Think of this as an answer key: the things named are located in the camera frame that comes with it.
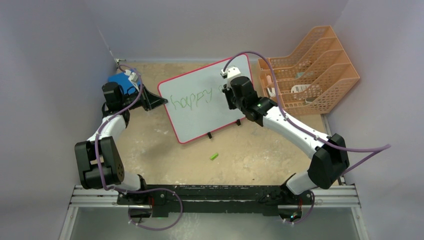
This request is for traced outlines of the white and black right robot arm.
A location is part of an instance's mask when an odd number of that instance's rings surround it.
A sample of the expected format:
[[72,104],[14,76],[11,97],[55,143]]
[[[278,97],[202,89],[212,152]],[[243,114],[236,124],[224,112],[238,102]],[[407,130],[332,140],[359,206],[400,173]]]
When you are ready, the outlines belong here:
[[282,185],[280,196],[288,204],[314,188],[329,189],[349,167],[345,140],[338,134],[329,136],[316,131],[289,114],[268,97],[259,97],[253,83],[246,76],[238,76],[223,86],[228,107],[238,109],[251,122],[268,128],[293,143],[311,160],[307,170],[295,173]]

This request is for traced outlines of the green marker cap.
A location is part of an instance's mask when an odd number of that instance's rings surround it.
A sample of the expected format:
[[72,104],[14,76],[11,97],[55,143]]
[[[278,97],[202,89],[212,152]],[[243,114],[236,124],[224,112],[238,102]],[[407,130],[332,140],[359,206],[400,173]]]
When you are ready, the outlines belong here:
[[211,161],[213,161],[213,160],[215,160],[217,157],[219,156],[219,154],[218,153],[214,153],[209,159],[211,160]]

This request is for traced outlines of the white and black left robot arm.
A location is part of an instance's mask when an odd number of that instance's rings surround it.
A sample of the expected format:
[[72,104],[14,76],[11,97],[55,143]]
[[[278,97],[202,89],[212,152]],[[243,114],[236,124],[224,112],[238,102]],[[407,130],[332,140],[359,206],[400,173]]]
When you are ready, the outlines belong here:
[[146,182],[141,175],[124,170],[115,141],[129,125],[130,110],[142,107],[151,111],[168,100],[151,93],[144,85],[140,92],[129,94],[117,82],[108,82],[102,91],[105,103],[100,127],[74,146],[80,183],[87,190],[114,189],[129,193],[132,201],[142,205],[149,199]]

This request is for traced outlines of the pink framed whiteboard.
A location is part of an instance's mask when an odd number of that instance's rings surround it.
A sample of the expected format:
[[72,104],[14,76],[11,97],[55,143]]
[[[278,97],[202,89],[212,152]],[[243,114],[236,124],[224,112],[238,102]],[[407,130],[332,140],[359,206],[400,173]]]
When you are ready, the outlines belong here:
[[249,57],[239,55],[183,73],[158,84],[176,139],[180,144],[193,141],[208,133],[244,119],[240,110],[230,110],[222,92],[227,83],[221,70],[230,62],[242,75],[251,78]]

